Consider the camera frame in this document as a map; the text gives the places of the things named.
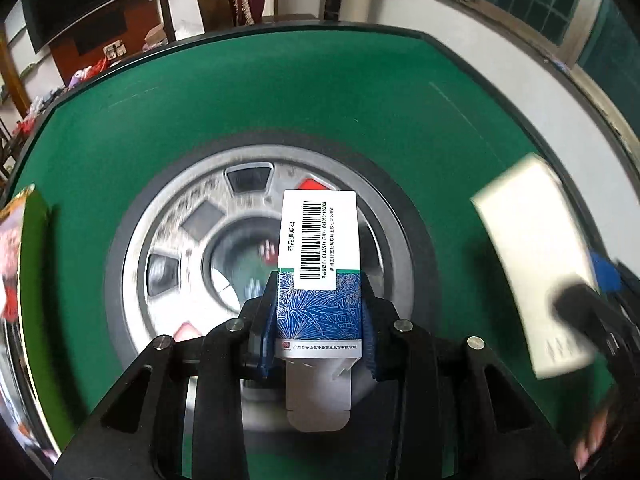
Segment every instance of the green felt table surface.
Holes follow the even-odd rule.
[[[36,183],[53,211],[47,319],[74,420],[122,371],[102,280],[127,207],[189,150],[255,130],[336,140],[381,166],[433,239],[442,283],[438,335],[484,338],[571,439],[609,377],[596,364],[535,378],[506,278],[469,200],[535,152],[534,144],[433,45],[345,30],[272,32],[185,48],[95,84],[50,116],[15,189]]]

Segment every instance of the blue patterned box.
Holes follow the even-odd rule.
[[[287,190],[278,264],[276,355],[361,357],[355,193]]]

